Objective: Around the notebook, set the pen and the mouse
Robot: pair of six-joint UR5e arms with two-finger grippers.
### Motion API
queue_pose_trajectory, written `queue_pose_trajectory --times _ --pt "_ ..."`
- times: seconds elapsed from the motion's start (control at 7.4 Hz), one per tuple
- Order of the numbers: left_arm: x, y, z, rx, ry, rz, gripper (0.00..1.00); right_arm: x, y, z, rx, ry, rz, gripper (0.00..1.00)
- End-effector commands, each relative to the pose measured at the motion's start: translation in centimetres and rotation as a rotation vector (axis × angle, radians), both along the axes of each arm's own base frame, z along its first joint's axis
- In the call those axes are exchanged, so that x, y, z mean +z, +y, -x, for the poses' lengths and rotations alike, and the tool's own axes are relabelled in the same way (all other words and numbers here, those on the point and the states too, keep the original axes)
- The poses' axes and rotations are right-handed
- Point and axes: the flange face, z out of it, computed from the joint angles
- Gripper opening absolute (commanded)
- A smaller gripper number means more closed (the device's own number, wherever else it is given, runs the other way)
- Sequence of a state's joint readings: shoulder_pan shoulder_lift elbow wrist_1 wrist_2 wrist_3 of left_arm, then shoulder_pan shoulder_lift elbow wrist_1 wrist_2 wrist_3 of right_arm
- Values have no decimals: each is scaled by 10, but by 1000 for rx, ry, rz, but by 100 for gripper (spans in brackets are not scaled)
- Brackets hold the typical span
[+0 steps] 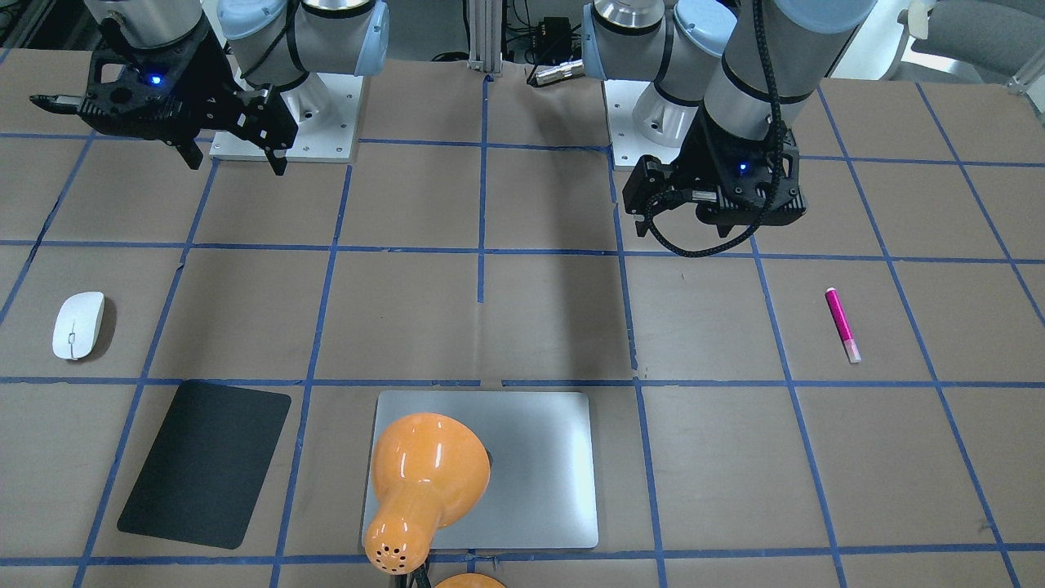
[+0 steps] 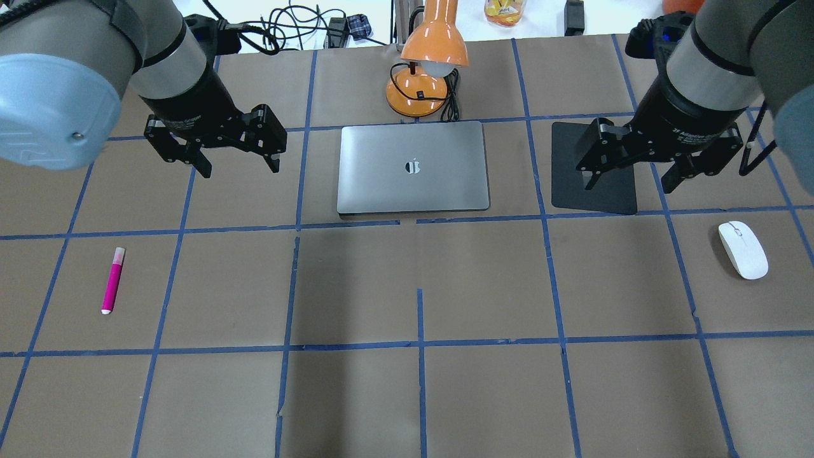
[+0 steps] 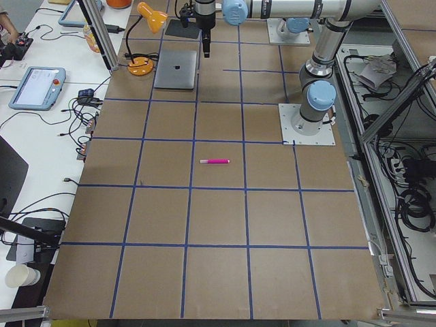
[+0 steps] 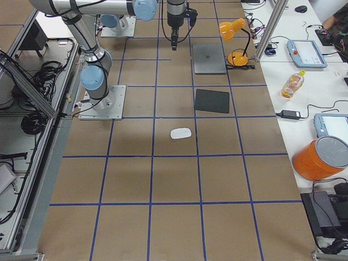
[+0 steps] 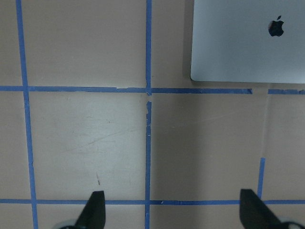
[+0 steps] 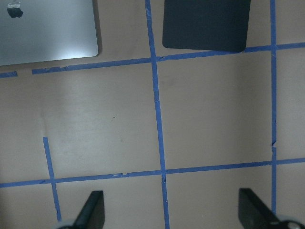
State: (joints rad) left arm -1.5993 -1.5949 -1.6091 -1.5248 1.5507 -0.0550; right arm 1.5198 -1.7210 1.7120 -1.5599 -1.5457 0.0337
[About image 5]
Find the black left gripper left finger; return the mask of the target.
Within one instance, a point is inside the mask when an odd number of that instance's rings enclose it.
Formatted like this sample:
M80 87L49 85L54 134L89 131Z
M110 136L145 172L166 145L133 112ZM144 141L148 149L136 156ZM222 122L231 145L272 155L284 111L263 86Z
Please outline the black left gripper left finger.
M106 223L104 191L92 192L74 227L76 229L103 229Z

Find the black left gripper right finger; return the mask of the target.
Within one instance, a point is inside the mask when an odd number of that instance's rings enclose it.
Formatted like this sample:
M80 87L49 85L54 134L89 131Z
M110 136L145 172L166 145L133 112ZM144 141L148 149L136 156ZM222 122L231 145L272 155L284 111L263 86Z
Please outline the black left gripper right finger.
M251 189L240 190L239 218L244 229L286 228Z

